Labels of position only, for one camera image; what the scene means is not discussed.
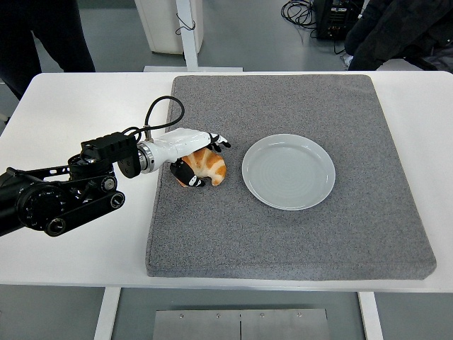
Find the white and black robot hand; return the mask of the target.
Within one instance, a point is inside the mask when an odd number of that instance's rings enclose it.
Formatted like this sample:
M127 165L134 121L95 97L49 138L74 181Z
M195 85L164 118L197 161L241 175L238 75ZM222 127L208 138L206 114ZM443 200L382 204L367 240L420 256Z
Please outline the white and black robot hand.
M153 172L169 163L171 173L183 187L203 186L205 178L218 186L227 174L225 161L219 155L222 145L230 147L221 135L177 128L142 144L147 161L142 171Z

